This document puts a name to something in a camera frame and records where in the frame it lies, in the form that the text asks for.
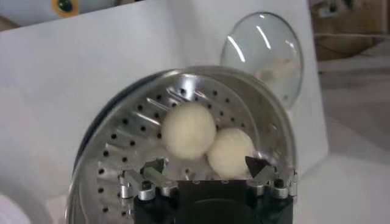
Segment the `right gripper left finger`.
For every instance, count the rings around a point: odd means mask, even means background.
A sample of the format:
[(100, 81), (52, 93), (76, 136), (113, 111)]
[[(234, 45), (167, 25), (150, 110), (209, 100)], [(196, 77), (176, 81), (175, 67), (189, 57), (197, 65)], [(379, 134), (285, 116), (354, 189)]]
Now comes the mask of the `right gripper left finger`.
[(164, 159), (155, 159), (146, 162), (139, 171), (123, 170), (118, 176), (119, 197), (121, 199), (138, 197), (141, 201), (149, 201), (156, 197), (156, 190), (164, 197), (172, 197), (179, 189), (179, 184), (163, 175), (165, 165)]

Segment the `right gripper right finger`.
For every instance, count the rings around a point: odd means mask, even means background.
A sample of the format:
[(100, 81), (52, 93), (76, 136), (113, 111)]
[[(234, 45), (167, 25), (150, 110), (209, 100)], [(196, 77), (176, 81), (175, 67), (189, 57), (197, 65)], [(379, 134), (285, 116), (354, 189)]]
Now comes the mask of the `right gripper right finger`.
[(297, 171), (278, 170), (266, 159), (245, 157), (245, 162), (252, 178), (246, 181), (257, 196), (270, 191), (271, 197), (284, 200), (289, 196), (297, 199)]

